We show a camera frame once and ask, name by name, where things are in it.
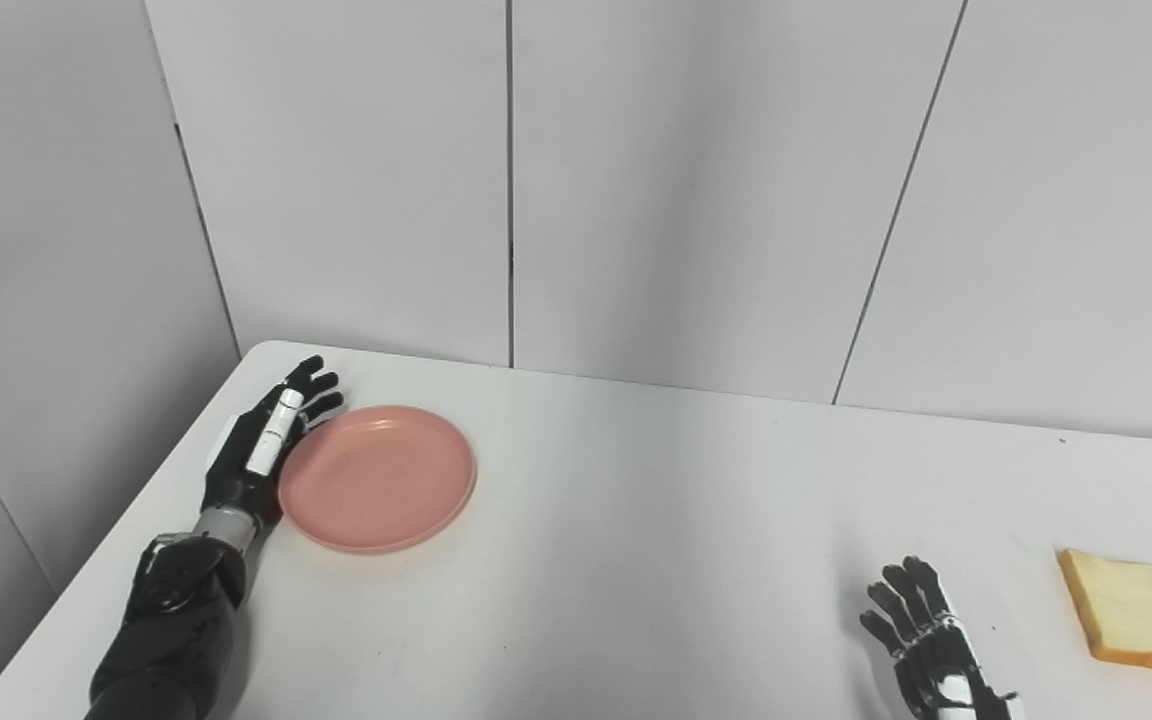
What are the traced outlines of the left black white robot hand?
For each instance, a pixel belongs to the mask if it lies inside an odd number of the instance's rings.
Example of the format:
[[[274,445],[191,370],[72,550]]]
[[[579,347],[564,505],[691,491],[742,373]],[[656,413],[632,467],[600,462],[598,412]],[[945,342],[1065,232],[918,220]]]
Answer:
[[[344,402],[338,373],[324,366],[323,356],[306,357],[237,416],[206,471],[202,511],[242,511],[259,536],[282,520],[278,491],[285,461]]]

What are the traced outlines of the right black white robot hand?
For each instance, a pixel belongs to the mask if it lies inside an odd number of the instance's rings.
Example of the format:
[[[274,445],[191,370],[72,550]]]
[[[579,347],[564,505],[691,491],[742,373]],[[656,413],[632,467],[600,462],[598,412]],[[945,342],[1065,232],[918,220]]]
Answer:
[[[1020,694],[998,692],[986,679],[940,574],[918,556],[882,566],[867,585],[873,609],[865,632],[890,655],[893,679],[914,719],[1025,719]]]

